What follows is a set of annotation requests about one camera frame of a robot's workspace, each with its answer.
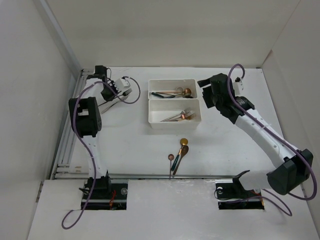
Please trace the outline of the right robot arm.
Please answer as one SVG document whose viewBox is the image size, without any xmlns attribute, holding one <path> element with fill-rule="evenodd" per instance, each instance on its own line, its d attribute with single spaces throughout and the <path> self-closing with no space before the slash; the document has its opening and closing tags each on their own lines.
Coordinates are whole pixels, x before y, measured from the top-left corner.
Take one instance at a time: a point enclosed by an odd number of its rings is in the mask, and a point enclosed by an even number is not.
<svg viewBox="0 0 320 240">
<path fill-rule="evenodd" d="M 308 149 L 299 150 L 285 142 L 246 97 L 236 95 L 226 74 L 213 75 L 197 84 L 202 88 L 206 107 L 215 107 L 222 116 L 246 132 L 273 165 L 270 170 L 244 170 L 236 175 L 231 185 L 235 196 L 243 197 L 250 190 L 265 188 L 287 195 L 310 177 L 308 167 L 312 165 L 313 154 Z"/>
</svg>

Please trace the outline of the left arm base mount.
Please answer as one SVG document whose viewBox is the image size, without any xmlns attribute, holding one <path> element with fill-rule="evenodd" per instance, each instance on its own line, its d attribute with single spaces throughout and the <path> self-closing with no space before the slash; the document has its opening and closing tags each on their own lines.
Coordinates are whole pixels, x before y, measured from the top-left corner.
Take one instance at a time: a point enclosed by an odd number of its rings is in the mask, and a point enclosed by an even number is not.
<svg viewBox="0 0 320 240">
<path fill-rule="evenodd" d="M 127 209 L 128 183 L 113 183 L 107 192 L 93 191 L 85 210 L 118 211 Z"/>
</svg>

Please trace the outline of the beige ceramic spoon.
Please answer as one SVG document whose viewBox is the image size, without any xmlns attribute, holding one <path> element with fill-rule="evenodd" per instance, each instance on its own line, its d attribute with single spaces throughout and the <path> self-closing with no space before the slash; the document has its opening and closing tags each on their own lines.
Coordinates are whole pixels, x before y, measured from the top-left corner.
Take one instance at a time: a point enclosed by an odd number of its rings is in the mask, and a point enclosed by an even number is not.
<svg viewBox="0 0 320 240">
<path fill-rule="evenodd" d="M 184 92 L 184 88 L 183 88 L 183 87 L 177 87 L 177 88 L 175 89 L 175 92 L 176 92 L 177 94 L 182 94 L 182 93 Z"/>
</svg>

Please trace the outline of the green-handled gold fork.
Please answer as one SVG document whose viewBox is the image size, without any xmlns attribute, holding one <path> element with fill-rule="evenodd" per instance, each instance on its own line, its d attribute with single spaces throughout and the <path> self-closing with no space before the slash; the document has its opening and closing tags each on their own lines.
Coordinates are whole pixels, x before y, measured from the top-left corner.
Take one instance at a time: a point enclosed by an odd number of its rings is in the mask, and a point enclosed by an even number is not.
<svg viewBox="0 0 320 240">
<path fill-rule="evenodd" d="M 181 114 L 179 117 L 177 117 L 174 121 L 175 122 L 180 122 L 180 121 L 184 121 L 184 120 L 192 120 L 196 117 L 196 113 L 192 113 L 192 112 L 189 112 L 189 113 L 184 113 L 184 114 Z"/>
</svg>

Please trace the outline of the silver-handled black fork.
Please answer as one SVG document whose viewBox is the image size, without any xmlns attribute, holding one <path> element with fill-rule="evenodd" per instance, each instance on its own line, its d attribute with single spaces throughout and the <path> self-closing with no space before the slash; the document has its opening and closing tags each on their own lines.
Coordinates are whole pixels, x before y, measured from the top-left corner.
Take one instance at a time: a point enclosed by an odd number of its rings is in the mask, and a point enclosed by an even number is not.
<svg viewBox="0 0 320 240">
<path fill-rule="evenodd" d="M 125 90 L 122 94 L 119 95 L 119 97 L 116 97 L 112 101 L 104 102 L 98 106 L 100 114 L 104 114 L 107 112 L 111 107 L 116 105 L 117 103 L 120 103 L 122 101 L 126 101 L 127 98 L 129 97 L 130 93 L 132 92 L 132 89 L 129 88 Z"/>
</svg>

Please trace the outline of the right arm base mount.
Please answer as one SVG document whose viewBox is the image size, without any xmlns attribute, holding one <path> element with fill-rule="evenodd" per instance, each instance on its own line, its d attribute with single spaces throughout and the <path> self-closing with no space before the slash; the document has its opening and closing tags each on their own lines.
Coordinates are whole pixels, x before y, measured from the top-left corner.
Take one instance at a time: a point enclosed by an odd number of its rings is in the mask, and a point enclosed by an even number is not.
<svg viewBox="0 0 320 240">
<path fill-rule="evenodd" d="M 245 190 L 240 183 L 240 177 L 249 170 L 243 171 L 233 178 L 215 181 L 214 197 L 218 200 L 219 210 L 264 210 L 261 194 Z"/>
</svg>

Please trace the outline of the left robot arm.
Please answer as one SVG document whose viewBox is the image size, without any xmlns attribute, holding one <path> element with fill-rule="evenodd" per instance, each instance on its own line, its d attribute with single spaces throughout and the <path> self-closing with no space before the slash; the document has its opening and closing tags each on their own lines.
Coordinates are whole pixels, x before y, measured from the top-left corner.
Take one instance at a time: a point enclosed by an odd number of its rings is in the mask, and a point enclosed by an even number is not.
<svg viewBox="0 0 320 240">
<path fill-rule="evenodd" d="M 107 67 L 96 65 L 93 74 L 86 79 L 84 90 L 78 97 L 68 100 L 72 130 L 88 152 L 89 175 L 81 190 L 103 199 L 111 195 L 112 184 L 98 147 L 98 133 L 102 129 L 99 105 L 113 101 L 119 94 L 115 82 L 107 77 L 107 71 Z"/>
</svg>

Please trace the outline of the copper spoon long handle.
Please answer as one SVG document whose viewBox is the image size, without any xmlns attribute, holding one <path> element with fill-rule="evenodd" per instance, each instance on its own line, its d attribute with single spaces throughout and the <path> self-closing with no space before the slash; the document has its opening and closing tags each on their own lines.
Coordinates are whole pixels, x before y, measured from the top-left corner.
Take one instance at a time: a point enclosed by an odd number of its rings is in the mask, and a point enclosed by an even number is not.
<svg viewBox="0 0 320 240">
<path fill-rule="evenodd" d="M 158 91 L 157 94 L 190 97 L 192 95 L 192 91 L 190 88 L 179 88 L 178 90 L 174 90 L 174 91 Z"/>
</svg>

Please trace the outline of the rose gold fork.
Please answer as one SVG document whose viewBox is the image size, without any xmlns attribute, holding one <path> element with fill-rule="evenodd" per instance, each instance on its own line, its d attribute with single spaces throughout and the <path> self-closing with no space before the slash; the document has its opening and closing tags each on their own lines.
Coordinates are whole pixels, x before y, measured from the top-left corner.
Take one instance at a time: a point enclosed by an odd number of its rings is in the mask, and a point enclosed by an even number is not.
<svg viewBox="0 0 320 240">
<path fill-rule="evenodd" d="M 180 122 L 180 121 L 183 121 L 183 120 L 190 120 L 190 119 L 193 118 L 193 116 L 194 116 L 193 113 L 191 113 L 191 114 L 186 114 L 185 113 L 185 114 L 182 114 L 181 116 L 178 116 L 178 117 L 175 117 L 175 118 L 169 120 L 168 122 Z"/>
</svg>

